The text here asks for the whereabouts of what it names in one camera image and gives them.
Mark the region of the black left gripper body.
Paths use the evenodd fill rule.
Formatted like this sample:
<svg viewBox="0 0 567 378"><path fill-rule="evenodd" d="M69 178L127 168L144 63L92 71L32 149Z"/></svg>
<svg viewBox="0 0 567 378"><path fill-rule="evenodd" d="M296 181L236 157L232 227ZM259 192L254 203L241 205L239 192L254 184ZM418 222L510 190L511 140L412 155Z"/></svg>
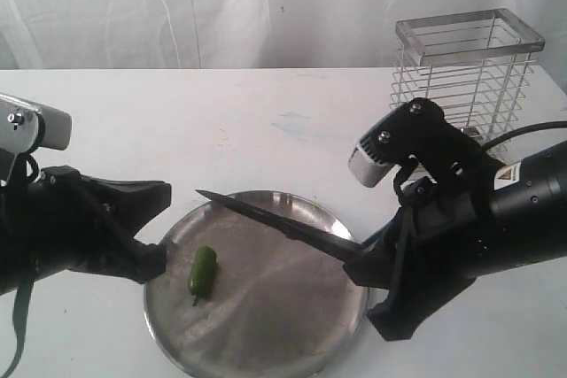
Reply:
<svg viewBox="0 0 567 378"><path fill-rule="evenodd" d="M74 189L84 174L69 166L17 172L17 282L36 282L77 265L91 235L74 220Z"/></svg>

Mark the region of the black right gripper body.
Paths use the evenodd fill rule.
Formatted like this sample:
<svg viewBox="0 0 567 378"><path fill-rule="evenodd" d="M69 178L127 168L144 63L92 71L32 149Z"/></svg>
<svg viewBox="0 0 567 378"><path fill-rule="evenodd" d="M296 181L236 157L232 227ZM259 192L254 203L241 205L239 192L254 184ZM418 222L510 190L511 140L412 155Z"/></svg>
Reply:
<svg viewBox="0 0 567 378"><path fill-rule="evenodd" d="M518 163L493 158L462 174L447 188L423 177L404 186L401 168L393 187L400 222L389 231L389 259L404 252L407 271L474 279L518 267L518 236L496 198L518 184Z"/></svg>

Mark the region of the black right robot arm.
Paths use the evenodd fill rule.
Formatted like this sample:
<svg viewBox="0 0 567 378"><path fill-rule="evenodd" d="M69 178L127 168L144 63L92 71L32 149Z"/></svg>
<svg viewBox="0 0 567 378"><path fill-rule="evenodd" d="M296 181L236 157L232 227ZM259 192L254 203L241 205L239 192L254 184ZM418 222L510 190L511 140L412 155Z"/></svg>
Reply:
<svg viewBox="0 0 567 378"><path fill-rule="evenodd" d="M566 145L510 166L482 165L455 197L425 181L344 264L351 281L384 289L367 310L386 341L410 339L477 278L566 254Z"/></svg>

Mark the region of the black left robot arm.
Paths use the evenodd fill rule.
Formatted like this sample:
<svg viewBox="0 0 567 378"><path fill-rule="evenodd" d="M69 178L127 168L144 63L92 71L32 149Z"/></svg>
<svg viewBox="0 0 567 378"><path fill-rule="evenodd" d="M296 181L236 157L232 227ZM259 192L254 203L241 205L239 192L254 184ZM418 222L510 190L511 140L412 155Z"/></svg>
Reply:
<svg viewBox="0 0 567 378"><path fill-rule="evenodd" d="M164 212L164 181L111 181L71 166L40 168L29 154L1 153L1 291L61 271L144 284L166 269L161 243L136 240Z"/></svg>

